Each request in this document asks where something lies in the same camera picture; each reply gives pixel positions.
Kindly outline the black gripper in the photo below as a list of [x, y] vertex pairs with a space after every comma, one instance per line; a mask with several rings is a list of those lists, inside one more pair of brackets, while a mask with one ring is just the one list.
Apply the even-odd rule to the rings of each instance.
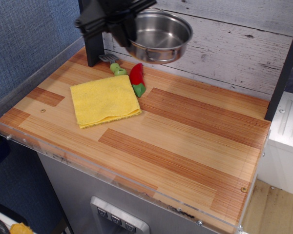
[[135, 18], [155, 5], [155, 0], [91, 0], [75, 20], [84, 37], [110, 32], [121, 47], [129, 47], [137, 38]]

